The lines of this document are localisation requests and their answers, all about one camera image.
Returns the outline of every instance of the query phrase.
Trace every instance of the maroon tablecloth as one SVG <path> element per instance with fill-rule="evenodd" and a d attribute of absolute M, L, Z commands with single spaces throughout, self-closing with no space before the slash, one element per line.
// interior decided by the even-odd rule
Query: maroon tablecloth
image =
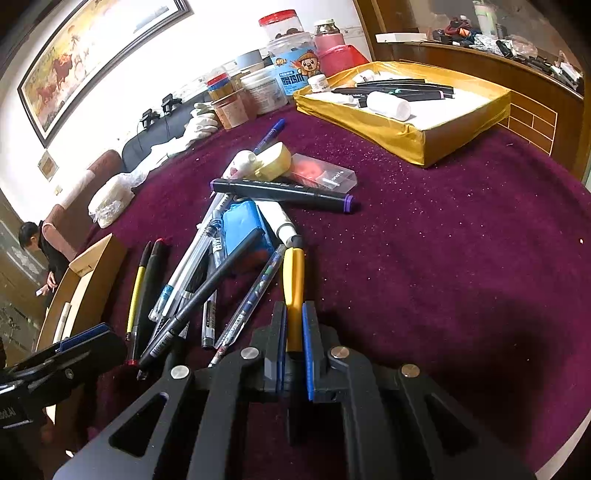
<path fill-rule="evenodd" d="M 353 215 L 288 210 L 308 243 L 306 299 L 320 321 L 376 363 L 419 365 L 538 469 L 591 406 L 591 195 L 501 127 L 427 170 L 291 108 L 222 131 L 151 176 L 111 227 L 93 230 L 88 244 L 112 232 L 129 248 L 103 320 L 124 335 L 145 243 L 162 236 L 171 245 L 168 278 L 209 204 L 209 181 L 282 116 L 280 140 L 292 153 L 351 168 L 359 180 Z M 256 274 L 224 285 L 220 316 Z M 281 298 L 273 286 L 237 348 Z M 205 367 L 212 354 L 198 346 L 200 320 L 191 328 L 187 363 Z M 99 379 L 96 405 L 87 405 L 91 436 L 150 384 L 134 378 L 120 367 Z M 292 449 L 276 406 L 251 410 L 245 478 L 334 477 L 342 449 L 326 419 Z"/>

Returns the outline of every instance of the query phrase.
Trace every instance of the metal screw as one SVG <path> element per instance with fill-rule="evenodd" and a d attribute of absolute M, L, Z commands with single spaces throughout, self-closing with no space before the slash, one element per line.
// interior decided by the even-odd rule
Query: metal screw
<path fill-rule="evenodd" d="M 335 346 L 330 350 L 330 354 L 335 358 L 347 358 L 349 349 L 345 346 Z"/>
<path fill-rule="evenodd" d="M 184 365 L 177 365 L 176 367 L 172 367 L 170 370 L 170 376 L 175 380 L 181 380 L 182 378 L 185 378 L 190 372 L 191 371 L 188 367 L 185 367 Z"/>
<path fill-rule="evenodd" d="M 245 349 L 240 352 L 240 356 L 244 360 L 253 360 L 259 354 L 258 348 L 254 348 L 253 346 L 247 346 Z"/>
<path fill-rule="evenodd" d="M 400 371 L 407 378 L 416 378 L 421 373 L 421 369 L 413 364 L 403 365 Z"/>

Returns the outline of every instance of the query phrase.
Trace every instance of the door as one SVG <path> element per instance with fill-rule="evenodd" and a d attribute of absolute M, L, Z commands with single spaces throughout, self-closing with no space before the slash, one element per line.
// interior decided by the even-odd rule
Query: door
<path fill-rule="evenodd" d="M 8 365 L 31 354 L 45 319 L 45 297 L 35 292 L 46 282 L 47 261 L 21 249 L 21 224 L 0 192 L 0 335 Z"/>

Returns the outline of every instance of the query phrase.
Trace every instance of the clear plastic box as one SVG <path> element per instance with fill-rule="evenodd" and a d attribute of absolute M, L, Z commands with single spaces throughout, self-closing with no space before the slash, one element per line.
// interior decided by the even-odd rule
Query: clear plastic box
<path fill-rule="evenodd" d="M 353 170 L 299 153 L 292 155 L 291 167 L 283 176 L 307 187 L 339 193 L 347 193 L 357 185 Z"/>

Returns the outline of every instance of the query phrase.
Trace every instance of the purple marker cap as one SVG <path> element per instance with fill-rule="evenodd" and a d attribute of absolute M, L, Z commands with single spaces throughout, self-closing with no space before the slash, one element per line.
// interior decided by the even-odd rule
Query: purple marker cap
<path fill-rule="evenodd" d="M 353 203 L 353 195 L 347 195 L 345 197 L 345 207 L 343 208 L 345 213 L 351 213 L 351 203 Z"/>

